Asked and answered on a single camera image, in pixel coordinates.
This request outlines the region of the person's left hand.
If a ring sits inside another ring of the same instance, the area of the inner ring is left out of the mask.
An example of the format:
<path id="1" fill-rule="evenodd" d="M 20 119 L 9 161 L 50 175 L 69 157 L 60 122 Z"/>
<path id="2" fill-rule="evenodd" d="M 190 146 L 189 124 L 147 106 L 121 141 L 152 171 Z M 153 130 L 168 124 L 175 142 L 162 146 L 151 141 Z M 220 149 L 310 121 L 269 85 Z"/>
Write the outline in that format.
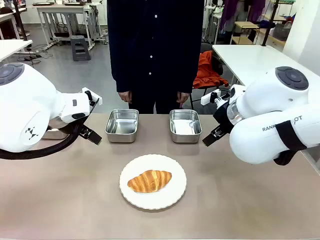
<path id="1" fill-rule="evenodd" d="M 185 92 L 177 92 L 177 102 L 180 104 L 185 103 L 188 98 L 189 98 L 190 94 L 189 93 L 185 93 Z"/>

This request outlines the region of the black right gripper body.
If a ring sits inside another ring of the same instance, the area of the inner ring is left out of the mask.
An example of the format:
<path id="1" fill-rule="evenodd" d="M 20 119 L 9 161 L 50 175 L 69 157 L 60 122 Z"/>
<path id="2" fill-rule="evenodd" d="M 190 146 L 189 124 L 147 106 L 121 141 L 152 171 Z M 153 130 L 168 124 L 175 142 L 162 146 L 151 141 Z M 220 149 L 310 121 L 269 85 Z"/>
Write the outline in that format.
<path id="1" fill-rule="evenodd" d="M 219 125 L 212 130 L 214 135 L 225 135 L 230 134 L 234 125 L 230 122 L 227 109 L 229 106 L 228 101 L 216 101 L 217 109 L 213 114 L 214 119 L 219 123 Z"/>

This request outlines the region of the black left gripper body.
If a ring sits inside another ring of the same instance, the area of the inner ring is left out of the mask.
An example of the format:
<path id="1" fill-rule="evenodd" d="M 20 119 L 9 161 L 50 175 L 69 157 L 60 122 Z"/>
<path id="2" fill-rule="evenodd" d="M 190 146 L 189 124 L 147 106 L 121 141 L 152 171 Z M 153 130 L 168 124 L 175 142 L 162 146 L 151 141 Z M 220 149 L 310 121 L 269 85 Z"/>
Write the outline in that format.
<path id="1" fill-rule="evenodd" d="M 99 103 L 100 98 L 94 97 L 90 90 L 86 90 L 84 93 L 88 96 L 89 105 L 90 105 L 89 107 L 89 110 L 90 110 L 89 115 L 90 115 L 94 110 L 94 108 L 96 107 L 96 105 Z"/>

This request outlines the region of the person's right hand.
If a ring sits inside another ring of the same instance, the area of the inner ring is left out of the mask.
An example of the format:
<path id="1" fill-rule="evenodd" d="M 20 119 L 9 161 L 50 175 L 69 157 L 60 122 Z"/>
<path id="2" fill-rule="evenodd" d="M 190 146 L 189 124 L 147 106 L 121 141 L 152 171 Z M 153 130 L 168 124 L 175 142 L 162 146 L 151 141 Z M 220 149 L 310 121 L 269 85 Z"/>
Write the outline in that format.
<path id="1" fill-rule="evenodd" d="M 132 92 L 131 91 L 119 92 L 118 95 L 122 101 L 124 101 L 128 104 L 132 103 Z"/>

